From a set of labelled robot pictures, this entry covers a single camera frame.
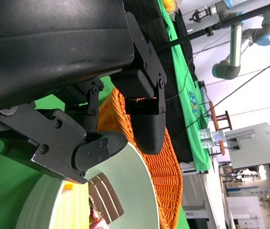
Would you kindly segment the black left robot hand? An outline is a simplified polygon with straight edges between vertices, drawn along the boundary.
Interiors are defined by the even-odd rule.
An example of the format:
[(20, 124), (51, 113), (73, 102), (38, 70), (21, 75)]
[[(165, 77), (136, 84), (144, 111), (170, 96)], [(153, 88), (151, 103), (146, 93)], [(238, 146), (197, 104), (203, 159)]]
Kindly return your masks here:
[(166, 74), (121, 0), (0, 0), (2, 154), (84, 184), (119, 153), (124, 134), (97, 131), (101, 77), (125, 98), (135, 142), (160, 153)]

